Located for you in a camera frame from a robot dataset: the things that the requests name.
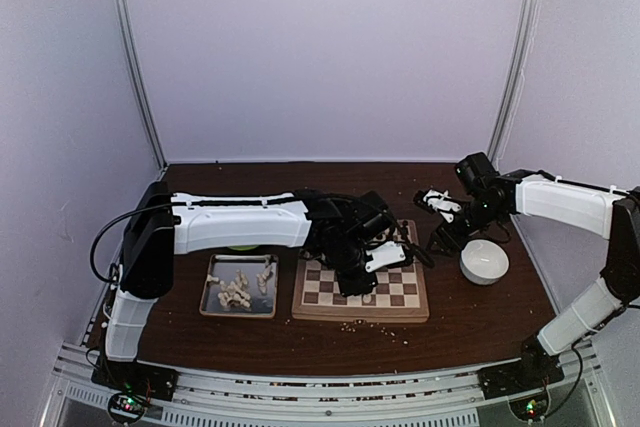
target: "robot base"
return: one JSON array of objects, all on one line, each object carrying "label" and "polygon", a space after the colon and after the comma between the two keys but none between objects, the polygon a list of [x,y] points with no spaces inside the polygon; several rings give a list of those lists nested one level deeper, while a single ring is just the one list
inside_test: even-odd
[{"label": "robot base", "polygon": [[127,393],[146,398],[171,401],[178,382],[178,372],[173,369],[137,362],[108,362],[108,370],[101,359],[91,376],[91,382],[114,390],[127,390]]},{"label": "robot base", "polygon": [[508,364],[485,367],[478,371],[480,388],[486,400],[519,394],[527,390],[539,389],[543,380],[548,384],[555,384],[564,379],[562,369],[557,365],[548,365],[544,373],[538,377],[523,375],[521,360]]}]

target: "white plastic casing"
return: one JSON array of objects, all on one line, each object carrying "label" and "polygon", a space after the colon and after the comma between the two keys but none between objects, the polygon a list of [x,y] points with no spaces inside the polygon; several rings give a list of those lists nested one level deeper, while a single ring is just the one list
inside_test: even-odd
[{"label": "white plastic casing", "polygon": [[449,223],[453,222],[453,214],[447,214],[447,212],[460,212],[460,210],[462,210],[460,204],[449,200],[448,190],[445,190],[443,194],[437,190],[431,189],[422,200],[433,210],[439,212],[444,220]]},{"label": "white plastic casing", "polygon": [[[199,197],[175,194],[173,202],[198,201],[268,201],[293,197],[281,194],[271,197]],[[173,215],[181,222],[175,226],[175,254],[187,254],[202,249],[247,245],[304,245],[311,221],[301,201],[279,205],[173,207]]]},{"label": "white plastic casing", "polygon": [[405,259],[404,249],[397,242],[385,242],[380,247],[367,250],[367,254],[371,256],[371,260],[364,267],[367,272],[375,272],[382,267],[397,264]]},{"label": "white plastic casing", "polygon": [[138,341],[157,300],[139,299],[118,289],[106,336],[105,350],[109,360],[129,362],[136,358]]},{"label": "white plastic casing", "polygon": [[576,340],[595,332],[595,328],[622,307],[602,277],[549,322],[538,333],[540,345],[549,355],[557,355]]},{"label": "white plastic casing", "polygon": [[621,195],[562,184],[531,175],[516,186],[516,210],[557,220],[609,239],[613,202]]}]

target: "metal frame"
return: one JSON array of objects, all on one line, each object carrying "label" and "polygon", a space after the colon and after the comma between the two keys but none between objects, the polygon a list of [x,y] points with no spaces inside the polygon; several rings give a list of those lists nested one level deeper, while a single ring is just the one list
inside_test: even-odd
[{"label": "metal frame", "polygon": [[492,163],[496,162],[498,149],[507,132],[507,122],[518,101],[518,94],[522,83],[522,69],[524,67],[527,51],[531,44],[532,30],[535,25],[536,12],[539,0],[522,0],[522,8],[520,11],[520,21],[516,34],[516,43],[513,49],[507,83],[502,95],[502,102],[498,112],[498,118],[493,129],[487,156]]},{"label": "metal frame", "polygon": [[[584,342],[579,349],[585,362],[583,378],[599,425],[615,427],[593,347]],[[63,344],[39,427],[57,426],[66,399],[105,407],[111,391],[91,383],[93,367],[85,359],[86,350]],[[556,385],[572,384],[577,359],[572,352],[560,359],[566,379]],[[173,401],[154,401],[153,411],[145,418],[159,425],[201,427],[477,427],[478,408],[508,401],[506,397],[484,400],[478,385],[476,372],[499,363],[357,377],[255,376],[174,367],[179,379]]]},{"label": "metal frame", "polygon": [[140,63],[138,61],[138,54],[136,53],[135,44],[133,41],[133,30],[131,28],[131,20],[129,18],[129,9],[127,7],[127,0],[114,0],[116,4],[116,11],[118,14],[118,21],[120,23],[120,33],[122,35],[122,43],[124,45],[125,54],[127,56],[127,64],[129,67],[129,75],[131,77],[131,85],[136,96],[138,109],[142,117],[142,123],[144,130],[147,134],[153,156],[158,165],[158,169],[162,170],[167,166],[167,161],[160,145],[160,139],[158,138],[158,131],[153,121],[153,115],[151,114],[151,108],[149,107],[149,99],[147,97],[147,91],[144,87],[142,80],[142,71],[140,70]]}]

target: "tray of chess pieces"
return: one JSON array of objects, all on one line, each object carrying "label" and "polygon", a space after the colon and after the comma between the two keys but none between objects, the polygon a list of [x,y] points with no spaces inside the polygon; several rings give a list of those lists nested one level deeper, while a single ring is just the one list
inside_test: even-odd
[{"label": "tray of chess pieces", "polygon": [[274,255],[213,255],[200,313],[271,319],[276,314],[277,280]]}]

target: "white round object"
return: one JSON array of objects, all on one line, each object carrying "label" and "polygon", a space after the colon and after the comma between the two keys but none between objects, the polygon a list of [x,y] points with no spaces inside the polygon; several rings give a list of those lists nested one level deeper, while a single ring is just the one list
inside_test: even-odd
[{"label": "white round object", "polygon": [[491,285],[509,270],[509,258],[499,245],[488,240],[472,240],[460,255],[460,269],[474,284]]}]

